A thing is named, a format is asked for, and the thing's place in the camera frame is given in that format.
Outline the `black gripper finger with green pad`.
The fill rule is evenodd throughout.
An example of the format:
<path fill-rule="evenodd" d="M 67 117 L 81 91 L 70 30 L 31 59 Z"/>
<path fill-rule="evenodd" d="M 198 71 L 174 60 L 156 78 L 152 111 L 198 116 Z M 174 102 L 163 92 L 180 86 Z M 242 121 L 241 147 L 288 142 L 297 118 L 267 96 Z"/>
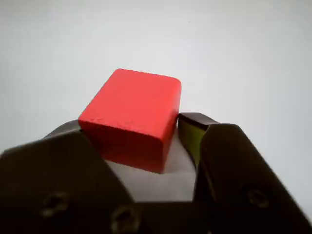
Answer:
<path fill-rule="evenodd" d="M 137 234 L 140 225 L 131 196 L 81 130 L 1 154 L 1 233 Z"/>
<path fill-rule="evenodd" d="M 302 210 L 238 125 L 180 113 L 178 137 L 194 163 L 194 200 L 208 204 L 212 233 L 311 233 Z"/>

